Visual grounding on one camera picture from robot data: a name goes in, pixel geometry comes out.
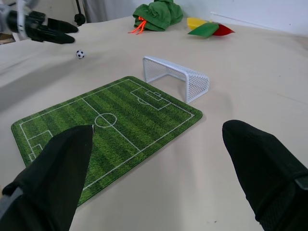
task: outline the beige table surface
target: beige table surface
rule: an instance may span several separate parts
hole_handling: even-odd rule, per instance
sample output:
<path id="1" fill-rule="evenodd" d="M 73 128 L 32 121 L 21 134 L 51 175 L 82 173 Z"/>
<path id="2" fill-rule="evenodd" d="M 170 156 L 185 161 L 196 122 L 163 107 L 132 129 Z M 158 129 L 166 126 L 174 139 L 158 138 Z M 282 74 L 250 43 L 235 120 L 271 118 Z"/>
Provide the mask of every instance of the beige table surface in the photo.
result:
<path id="1" fill-rule="evenodd" d="M 77 42 L 0 46 L 0 185 L 25 165 L 10 126 L 16 120 L 124 76 L 143 78 L 152 55 L 207 74 L 210 90 L 190 105 L 204 117 L 77 209 L 71 231 L 261 231 L 238 183 L 221 127 L 246 121 L 277 136 L 308 166 L 308 38 L 231 26 L 203 39 L 186 23 L 128 34 L 133 19 L 80 27 Z M 82 49 L 87 57 L 78 60 Z M 154 86 L 179 98 L 184 82 Z"/>

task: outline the yellow object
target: yellow object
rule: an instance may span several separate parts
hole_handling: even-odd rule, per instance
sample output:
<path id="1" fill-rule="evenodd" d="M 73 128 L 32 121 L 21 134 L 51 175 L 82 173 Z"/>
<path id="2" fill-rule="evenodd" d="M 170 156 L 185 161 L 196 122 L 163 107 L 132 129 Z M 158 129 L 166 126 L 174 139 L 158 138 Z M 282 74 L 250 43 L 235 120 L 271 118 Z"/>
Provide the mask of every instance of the yellow object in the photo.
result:
<path id="1" fill-rule="evenodd" d="M 202 20 L 200 18 L 187 18 L 187 25 L 191 30 L 195 30 L 197 27 L 204 23 L 208 23 L 208 21 Z"/>

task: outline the orange drawstring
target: orange drawstring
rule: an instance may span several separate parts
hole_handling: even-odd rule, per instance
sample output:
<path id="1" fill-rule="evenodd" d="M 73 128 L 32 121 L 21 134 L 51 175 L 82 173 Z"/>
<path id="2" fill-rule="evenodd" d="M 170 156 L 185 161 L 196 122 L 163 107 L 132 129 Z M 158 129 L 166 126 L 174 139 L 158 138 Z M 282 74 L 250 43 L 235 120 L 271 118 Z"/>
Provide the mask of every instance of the orange drawstring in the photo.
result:
<path id="1" fill-rule="evenodd" d="M 145 19 L 144 19 L 144 18 L 141 18 L 140 16 L 139 16 L 139 20 L 142 21 L 142 23 L 141 23 L 136 29 L 134 29 L 133 31 L 130 31 L 129 33 L 135 33 L 137 30 L 140 29 L 140 27 L 141 27 L 141 29 L 140 29 L 140 31 L 137 33 L 137 35 L 138 35 L 138 34 L 141 34 L 141 33 L 144 31 L 144 26 L 145 26 L 145 24 L 147 23 L 147 21 L 145 21 Z"/>

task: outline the soccer field mat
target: soccer field mat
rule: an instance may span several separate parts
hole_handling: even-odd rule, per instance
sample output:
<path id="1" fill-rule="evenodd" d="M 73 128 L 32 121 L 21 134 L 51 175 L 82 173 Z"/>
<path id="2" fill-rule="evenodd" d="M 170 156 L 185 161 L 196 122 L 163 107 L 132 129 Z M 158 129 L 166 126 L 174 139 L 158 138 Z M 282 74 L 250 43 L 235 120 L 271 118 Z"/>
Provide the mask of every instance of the soccer field mat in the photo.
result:
<path id="1" fill-rule="evenodd" d="M 199 110 L 135 77 L 125 77 L 23 118 L 12 125 L 12 132 L 28 166 L 54 135 L 77 125 L 94 125 L 80 205 L 201 118 Z"/>

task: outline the soccer ball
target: soccer ball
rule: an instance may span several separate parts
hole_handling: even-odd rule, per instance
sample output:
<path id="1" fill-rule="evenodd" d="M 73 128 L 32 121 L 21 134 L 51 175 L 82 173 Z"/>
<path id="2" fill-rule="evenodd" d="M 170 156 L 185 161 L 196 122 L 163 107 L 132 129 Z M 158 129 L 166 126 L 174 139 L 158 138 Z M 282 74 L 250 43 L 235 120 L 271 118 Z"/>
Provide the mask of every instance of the soccer ball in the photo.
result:
<path id="1" fill-rule="evenodd" d="M 76 52 L 76 56 L 77 56 L 77 58 L 79 58 L 79 59 L 83 59 L 83 58 L 85 57 L 85 53 L 84 53 L 82 50 L 78 50 L 78 51 Z"/>

